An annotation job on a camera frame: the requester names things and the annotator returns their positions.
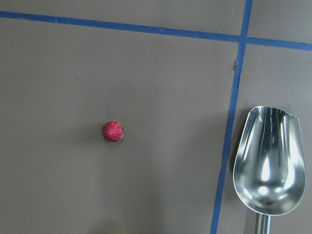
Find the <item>red strawberry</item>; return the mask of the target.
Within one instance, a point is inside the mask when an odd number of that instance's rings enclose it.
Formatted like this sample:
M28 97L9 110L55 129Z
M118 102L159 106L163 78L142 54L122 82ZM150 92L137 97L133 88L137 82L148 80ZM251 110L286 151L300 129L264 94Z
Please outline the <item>red strawberry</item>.
M117 142L123 139L125 135L125 127L122 126L120 122L112 120L106 122L102 126L101 132L104 140Z

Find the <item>metal scoop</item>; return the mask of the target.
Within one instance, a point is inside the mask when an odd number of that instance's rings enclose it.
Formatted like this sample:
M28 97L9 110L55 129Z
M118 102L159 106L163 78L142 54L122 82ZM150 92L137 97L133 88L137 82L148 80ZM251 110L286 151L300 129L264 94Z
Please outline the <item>metal scoop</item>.
M252 108L238 145L233 182L240 200L257 213L255 233L270 233L271 218L294 210L306 188L299 119L273 107Z

